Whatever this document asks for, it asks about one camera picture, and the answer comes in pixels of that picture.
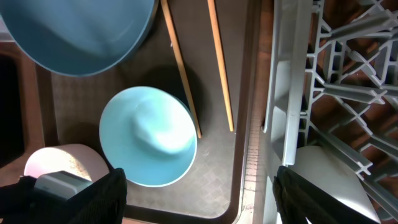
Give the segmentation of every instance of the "dark tray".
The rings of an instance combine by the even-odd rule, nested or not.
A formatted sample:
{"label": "dark tray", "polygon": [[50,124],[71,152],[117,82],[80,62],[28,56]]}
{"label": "dark tray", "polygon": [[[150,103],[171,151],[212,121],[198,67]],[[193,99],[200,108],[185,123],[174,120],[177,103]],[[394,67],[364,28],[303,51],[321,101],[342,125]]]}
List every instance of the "dark tray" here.
{"label": "dark tray", "polygon": [[[203,137],[192,168],[178,182],[161,188],[128,183],[125,217],[154,223],[232,223],[241,211],[261,1],[216,2],[235,132],[229,131],[226,118],[207,2],[169,4]],[[42,71],[38,84],[47,118],[46,145],[81,143],[102,156],[100,117],[121,90],[154,86],[186,102],[160,8],[138,52],[123,63],[85,78]]]}

